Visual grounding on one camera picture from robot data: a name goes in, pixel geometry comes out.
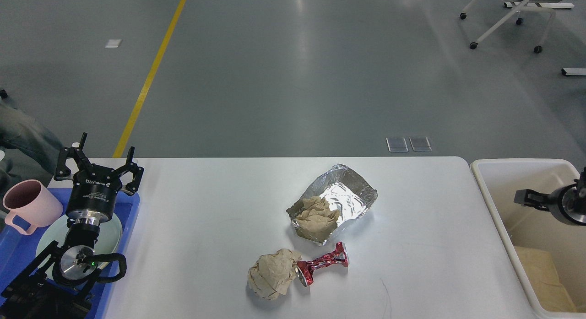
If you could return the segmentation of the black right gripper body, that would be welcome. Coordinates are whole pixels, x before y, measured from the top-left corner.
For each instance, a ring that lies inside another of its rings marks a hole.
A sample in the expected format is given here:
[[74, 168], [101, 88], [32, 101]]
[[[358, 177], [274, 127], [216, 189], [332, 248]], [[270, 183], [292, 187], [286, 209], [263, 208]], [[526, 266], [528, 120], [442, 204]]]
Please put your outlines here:
[[555, 219], [567, 225], [586, 225], [585, 197], [577, 184], [563, 186], [556, 189], [549, 196], [549, 212]]

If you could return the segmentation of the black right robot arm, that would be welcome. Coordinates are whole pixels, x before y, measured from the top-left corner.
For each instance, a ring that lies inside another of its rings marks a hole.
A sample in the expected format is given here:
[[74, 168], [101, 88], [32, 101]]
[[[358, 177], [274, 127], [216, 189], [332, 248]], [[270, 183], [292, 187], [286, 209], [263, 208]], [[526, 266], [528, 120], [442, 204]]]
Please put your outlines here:
[[586, 171], [574, 183], [562, 186], [550, 194], [522, 189], [515, 192], [515, 204], [549, 212], [558, 221], [583, 227], [586, 225]]

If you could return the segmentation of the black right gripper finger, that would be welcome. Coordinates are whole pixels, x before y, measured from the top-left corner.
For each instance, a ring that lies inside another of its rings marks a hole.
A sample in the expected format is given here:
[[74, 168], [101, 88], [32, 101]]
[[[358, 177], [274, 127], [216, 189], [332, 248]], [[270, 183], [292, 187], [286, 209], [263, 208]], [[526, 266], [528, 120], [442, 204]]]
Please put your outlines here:
[[515, 204], [531, 207], [539, 211], [549, 212], [549, 194], [536, 192], [532, 189], [522, 189], [515, 192]]

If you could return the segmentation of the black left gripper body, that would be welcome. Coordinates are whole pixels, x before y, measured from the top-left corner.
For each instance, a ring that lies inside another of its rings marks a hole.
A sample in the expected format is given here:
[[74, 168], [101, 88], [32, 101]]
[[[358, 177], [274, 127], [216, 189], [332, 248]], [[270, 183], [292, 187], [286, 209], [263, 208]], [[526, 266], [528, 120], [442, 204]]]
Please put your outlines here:
[[66, 216], [75, 224], [99, 226], [112, 219], [122, 182], [117, 176], [79, 171], [73, 176]]

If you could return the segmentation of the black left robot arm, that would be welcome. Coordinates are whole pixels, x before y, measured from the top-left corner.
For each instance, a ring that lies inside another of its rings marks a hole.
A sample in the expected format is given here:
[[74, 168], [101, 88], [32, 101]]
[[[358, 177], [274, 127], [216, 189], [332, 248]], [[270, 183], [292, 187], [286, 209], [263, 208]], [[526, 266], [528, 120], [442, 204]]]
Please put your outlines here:
[[5, 194], [5, 223], [31, 236], [38, 228], [64, 236], [40, 243], [40, 251], [2, 290], [3, 319], [84, 319], [92, 309], [96, 284], [115, 283], [126, 275], [123, 223], [115, 214], [120, 194], [138, 192], [144, 168], [129, 148], [118, 168], [92, 163], [84, 154], [87, 134], [63, 147], [55, 181], [70, 180], [71, 195], [62, 204], [36, 180], [25, 180]]

